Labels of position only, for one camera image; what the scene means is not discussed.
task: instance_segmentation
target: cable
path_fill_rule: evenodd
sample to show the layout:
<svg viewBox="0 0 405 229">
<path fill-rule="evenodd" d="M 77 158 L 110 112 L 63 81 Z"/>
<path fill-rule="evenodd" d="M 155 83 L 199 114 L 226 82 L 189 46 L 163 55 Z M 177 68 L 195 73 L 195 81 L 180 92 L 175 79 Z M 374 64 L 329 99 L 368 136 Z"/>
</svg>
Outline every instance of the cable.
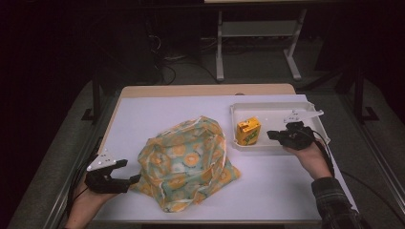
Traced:
<svg viewBox="0 0 405 229">
<path fill-rule="evenodd" d="M 250 45 L 252 45 L 252 47 L 249 47 L 247 44 L 245 44 L 245 43 L 248 43 L 248 42 L 246 42 L 247 41 L 246 37 L 243 37 L 243 39 L 245 41 L 244 43 L 239 42 L 238 38 L 232 39 L 234 41 L 235 45 L 229 44 L 230 48 L 233 49 L 233 50 L 231 49 L 230 51 L 226 50 L 226 48 L 228 48 L 228 46 L 225 45 L 225 41 L 224 41 L 223 42 L 223 44 L 224 44 L 224 46 L 223 46 L 223 54 L 224 55 L 240 55 L 240 54 L 243 54 L 243 53 L 246 53 L 246 52 L 251 52 L 256 48 L 255 44 L 250 43 Z"/>
<path fill-rule="evenodd" d="M 89 187 L 86 187 L 83 191 L 81 191 L 75 198 L 74 198 L 74 202 L 78 199 L 78 197 L 80 197 L 85 191 L 87 191 L 89 189 Z"/>
<path fill-rule="evenodd" d="M 215 80 L 216 83 L 220 83 L 217 78 L 204 66 L 198 63 L 193 63 L 193 62 L 182 62 L 182 63 L 171 63 L 170 65 L 195 65 L 198 66 L 208 72 L 208 74 Z"/>
<path fill-rule="evenodd" d="M 321 136 L 321 134 L 317 133 L 316 131 L 313 132 L 321 137 L 322 141 L 324 142 L 325 148 L 327 148 L 328 157 L 331 158 L 330 148 L 329 145 L 327 144 L 327 141 Z"/>
<path fill-rule="evenodd" d="M 172 71 L 172 73 L 173 73 L 173 78 L 172 78 L 172 80 L 170 80 L 168 83 L 166 82 L 166 79 L 164 79 L 163 73 L 161 73 L 161 78 L 162 78 L 162 80 L 163 80 L 163 83 L 164 83 L 165 85 L 170 85 L 170 84 L 172 84 L 172 83 L 175 81 L 176 76 L 177 76 L 176 71 L 175 71 L 174 69 L 170 68 L 170 67 L 167 66 L 167 65 L 163 65 L 162 67 L 164 67 L 164 68 L 166 68 L 166 69 L 169 69 L 169 70 Z"/>
<path fill-rule="evenodd" d="M 71 210 L 72 207 L 74 205 L 75 199 L 80 196 L 82 193 L 80 193 L 77 197 L 74 197 L 75 194 L 75 188 L 77 187 L 77 185 L 79 184 L 79 182 L 81 181 L 83 174 L 87 168 L 87 165 L 90 164 L 97 156 L 97 151 L 99 149 L 99 146 L 101 144 L 101 140 L 102 140 L 102 136 L 98 138 L 98 141 L 96 143 L 95 148 L 93 149 L 93 151 L 90 153 L 89 157 L 84 160 L 75 170 L 75 174 L 74 177 L 71 181 L 71 185 L 69 186 L 69 192 L 68 192 L 68 199 L 67 199 L 67 203 L 66 203 L 66 208 L 65 208 L 65 213 L 67 214 L 67 216 L 69 216 L 71 214 Z"/>
<path fill-rule="evenodd" d="M 155 52 L 157 52 L 159 49 L 160 49 L 160 46 L 161 46 L 161 40 L 160 40 L 160 38 L 158 37 L 158 36 L 155 36 L 155 35 L 149 35 L 149 38 L 153 38 L 153 39 L 156 39 L 156 40 L 158 40 L 158 46 L 156 47 L 156 49 L 155 50 L 152 50 L 152 51 L 155 51 Z"/>
<path fill-rule="evenodd" d="M 178 56 L 174 56 L 174 57 L 164 57 L 163 59 L 166 61 L 178 61 L 178 60 L 184 59 L 186 57 L 187 57 L 187 55 L 178 55 Z"/>
<path fill-rule="evenodd" d="M 215 44 L 217 44 L 217 42 L 218 42 L 218 39 L 217 38 L 211 38 L 212 40 L 214 40 L 213 42 L 211 42 L 210 44 L 208 44 L 208 45 L 205 45 L 205 46 L 203 46 L 203 47 L 200 47 L 200 51 L 201 52 L 206 52 L 206 51 L 209 51 L 209 50 L 211 50 L 213 47 L 215 47 Z"/>
<path fill-rule="evenodd" d="M 352 179 L 354 179 L 355 181 L 357 181 L 358 183 L 362 184 L 363 186 L 365 186 L 368 190 L 370 190 L 373 194 L 375 194 L 378 198 L 380 198 L 385 205 L 387 205 L 387 207 L 393 212 L 393 214 L 396 216 L 396 218 L 400 221 L 400 223 L 405 227 L 405 221 L 402 219 L 402 217 L 396 212 L 396 210 L 394 209 L 393 206 L 391 206 L 391 204 L 385 199 L 383 198 L 381 195 L 379 195 L 372 187 L 370 187 L 368 184 L 366 184 L 365 182 L 361 181 L 359 178 L 345 172 L 345 171 L 340 171 L 341 174 L 346 175 Z"/>
</svg>

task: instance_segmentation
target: sleeve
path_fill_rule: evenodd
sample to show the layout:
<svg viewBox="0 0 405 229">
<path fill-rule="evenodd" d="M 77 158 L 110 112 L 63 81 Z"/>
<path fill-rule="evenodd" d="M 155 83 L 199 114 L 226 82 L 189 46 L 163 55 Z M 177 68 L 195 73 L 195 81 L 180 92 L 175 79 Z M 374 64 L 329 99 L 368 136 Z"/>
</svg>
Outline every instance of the sleeve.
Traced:
<svg viewBox="0 0 405 229">
<path fill-rule="evenodd" d="M 339 181 L 333 177 L 316 179 L 312 184 L 323 229 L 363 228 L 361 218 L 346 197 Z"/>
</svg>

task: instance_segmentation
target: hand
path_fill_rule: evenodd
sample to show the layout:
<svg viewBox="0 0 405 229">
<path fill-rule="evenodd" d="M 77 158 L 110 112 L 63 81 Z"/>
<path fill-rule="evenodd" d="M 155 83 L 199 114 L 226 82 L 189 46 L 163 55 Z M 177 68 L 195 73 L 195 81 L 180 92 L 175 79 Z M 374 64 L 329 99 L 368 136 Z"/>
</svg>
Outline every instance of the hand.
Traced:
<svg viewBox="0 0 405 229">
<path fill-rule="evenodd" d="M 117 194 L 98 194 L 87 188 L 84 177 L 75 190 L 74 205 L 65 228 L 78 229 L 85 228 L 86 225 L 96 216 L 98 210 L 109 199 Z"/>
<path fill-rule="evenodd" d="M 309 172 L 313 179 L 332 177 L 327 162 L 315 142 L 312 142 L 308 148 L 300 151 L 289 147 L 284 147 L 284 149 L 298 157 L 301 165 Z"/>
</svg>

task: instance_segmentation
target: juice box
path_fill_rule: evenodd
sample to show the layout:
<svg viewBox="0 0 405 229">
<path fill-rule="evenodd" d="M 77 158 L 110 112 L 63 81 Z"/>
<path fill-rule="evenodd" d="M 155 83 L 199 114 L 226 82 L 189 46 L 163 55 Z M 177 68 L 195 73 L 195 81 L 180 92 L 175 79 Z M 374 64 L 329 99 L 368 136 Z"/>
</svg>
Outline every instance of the juice box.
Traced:
<svg viewBox="0 0 405 229">
<path fill-rule="evenodd" d="M 236 140 L 239 145 L 253 145 L 259 138 L 261 124 L 256 117 L 251 117 L 238 123 L 236 127 Z"/>
</svg>

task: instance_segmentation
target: plastic bag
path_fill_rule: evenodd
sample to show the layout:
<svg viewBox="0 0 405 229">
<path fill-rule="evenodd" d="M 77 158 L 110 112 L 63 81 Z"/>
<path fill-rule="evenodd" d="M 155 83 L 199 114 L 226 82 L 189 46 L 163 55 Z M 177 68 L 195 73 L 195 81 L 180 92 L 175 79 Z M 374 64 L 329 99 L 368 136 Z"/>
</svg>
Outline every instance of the plastic bag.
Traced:
<svg viewBox="0 0 405 229">
<path fill-rule="evenodd" d="M 217 121 L 205 116 L 184 121 L 148 139 L 138 157 L 142 177 L 134 188 L 154 198 L 164 212 L 200 203 L 240 176 L 225 145 Z"/>
</svg>

